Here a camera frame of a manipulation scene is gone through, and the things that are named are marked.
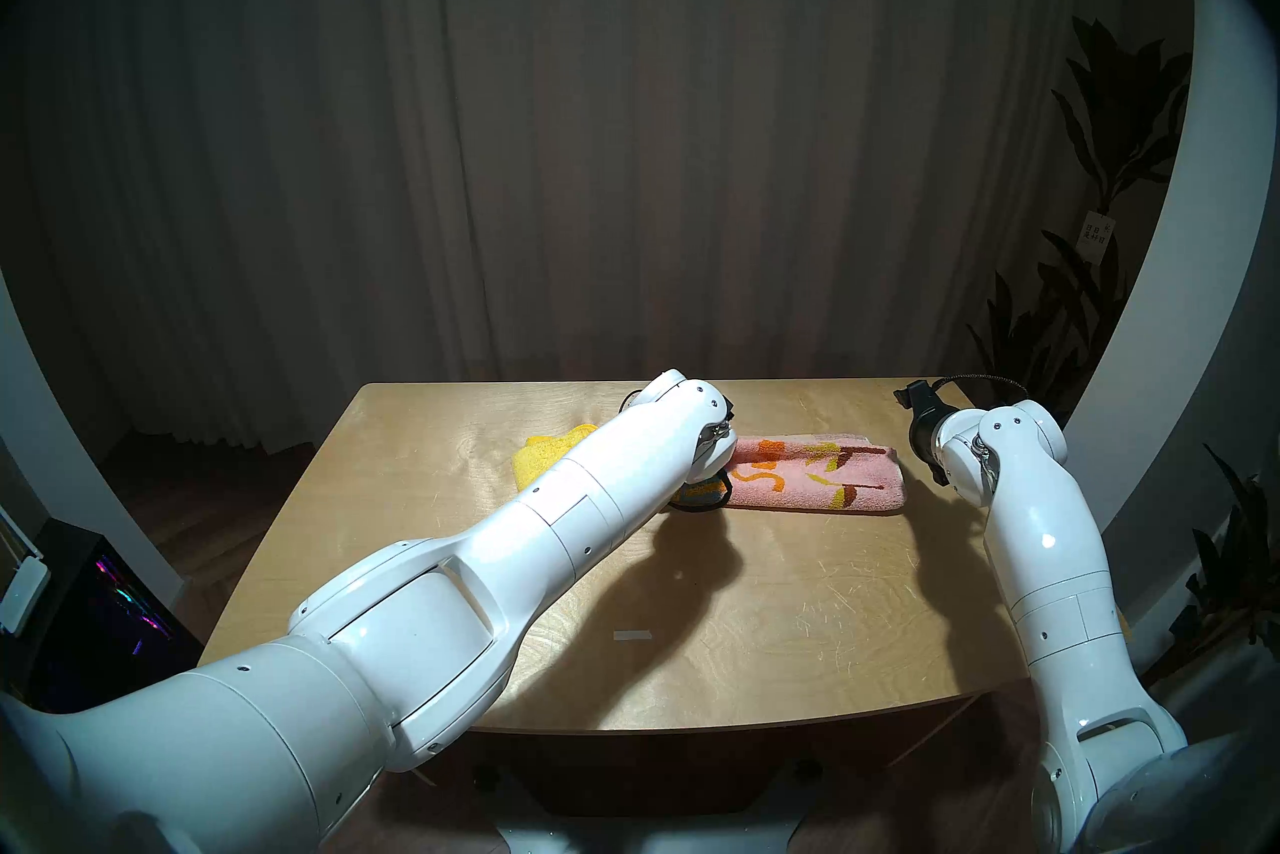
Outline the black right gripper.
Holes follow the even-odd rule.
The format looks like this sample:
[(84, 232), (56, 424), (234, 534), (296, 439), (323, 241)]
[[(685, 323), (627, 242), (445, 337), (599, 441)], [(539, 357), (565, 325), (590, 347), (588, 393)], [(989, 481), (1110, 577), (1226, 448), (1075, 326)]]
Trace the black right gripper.
[(934, 449), (934, 434), (957, 407), (913, 407), (909, 444), (918, 460), (929, 469), (936, 484), (950, 484), (950, 478), (942, 467)]

